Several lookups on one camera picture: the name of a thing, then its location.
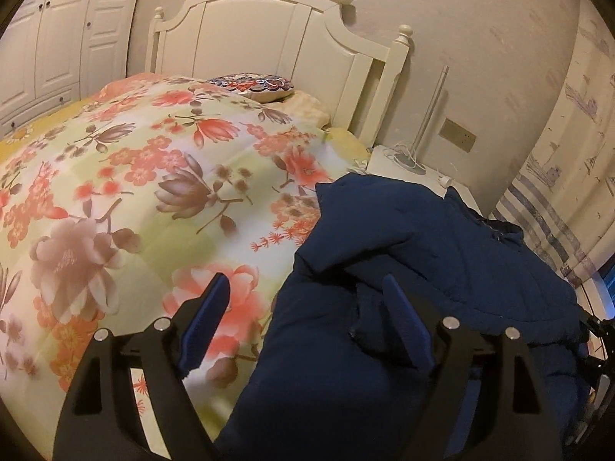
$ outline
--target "navy blue jacket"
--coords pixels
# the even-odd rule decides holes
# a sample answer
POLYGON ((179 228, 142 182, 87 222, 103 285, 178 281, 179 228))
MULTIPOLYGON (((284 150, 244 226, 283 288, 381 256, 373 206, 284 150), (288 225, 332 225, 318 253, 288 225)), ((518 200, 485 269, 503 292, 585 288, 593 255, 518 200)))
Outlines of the navy blue jacket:
MULTIPOLYGON (((521 229, 483 219, 452 188, 441 199, 349 174, 316 192, 321 219, 296 253, 259 362, 216 440, 226 458, 394 458, 429 383, 409 366, 382 302, 387 274, 480 332, 520 329, 564 434, 586 398, 571 350, 582 339, 579 307, 521 229)), ((467 402, 451 453, 474 413, 467 402)))

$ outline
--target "metal screw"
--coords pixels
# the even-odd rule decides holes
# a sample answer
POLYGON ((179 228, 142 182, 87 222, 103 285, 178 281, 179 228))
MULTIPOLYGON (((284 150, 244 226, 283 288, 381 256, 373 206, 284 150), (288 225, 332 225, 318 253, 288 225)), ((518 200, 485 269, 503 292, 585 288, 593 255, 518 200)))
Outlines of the metal screw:
POLYGON ((154 323, 156 331, 165 331, 171 327, 171 319, 168 317, 161 317, 154 323))
POLYGON ((99 329, 97 332, 94 333, 94 340, 96 341, 105 341, 107 339, 107 337, 109 336, 109 330, 108 329, 99 329))
POLYGON ((447 329, 451 329, 452 331, 453 329, 459 329, 461 323, 455 317, 445 317, 442 320, 442 325, 447 329))
POLYGON ((521 333, 517 328, 506 328, 504 334, 511 340, 518 340, 521 338, 521 333))

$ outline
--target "wall outlet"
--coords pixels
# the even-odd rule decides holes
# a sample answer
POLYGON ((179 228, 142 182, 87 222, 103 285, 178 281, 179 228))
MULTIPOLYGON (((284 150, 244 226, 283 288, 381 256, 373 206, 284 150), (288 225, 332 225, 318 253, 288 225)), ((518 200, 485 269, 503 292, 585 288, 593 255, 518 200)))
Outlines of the wall outlet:
POLYGON ((466 130, 460 124, 446 118, 442 128, 440 129, 440 137, 448 140, 451 144, 455 144, 461 150, 470 152, 476 142, 476 135, 466 130))

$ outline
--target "bed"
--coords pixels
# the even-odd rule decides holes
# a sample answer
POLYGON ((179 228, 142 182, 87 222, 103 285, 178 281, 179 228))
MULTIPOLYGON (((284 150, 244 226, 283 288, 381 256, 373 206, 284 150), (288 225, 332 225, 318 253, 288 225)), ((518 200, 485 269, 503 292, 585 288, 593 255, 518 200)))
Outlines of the bed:
POLYGON ((231 305, 185 381, 215 437, 319 218, 314 186, 367 155, 410 51, 408 26, 389 47, 347 30, 352 0, 184 1, 169 21, 156 10, 148 71, 0 143, 0 398, 47 459, 92 334, 140 331, 223 272, 231 305), (204 81, 243 71, 291 79, 330 128, 204 81))

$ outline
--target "curtain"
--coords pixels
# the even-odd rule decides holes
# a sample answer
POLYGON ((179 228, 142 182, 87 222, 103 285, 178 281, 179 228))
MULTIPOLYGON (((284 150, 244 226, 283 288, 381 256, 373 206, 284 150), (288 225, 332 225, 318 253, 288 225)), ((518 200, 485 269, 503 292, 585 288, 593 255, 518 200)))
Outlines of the curtain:
POLYGON ((615 39, 589 0, 536 146, 493 211, 575 288, 615 252, 615 39))

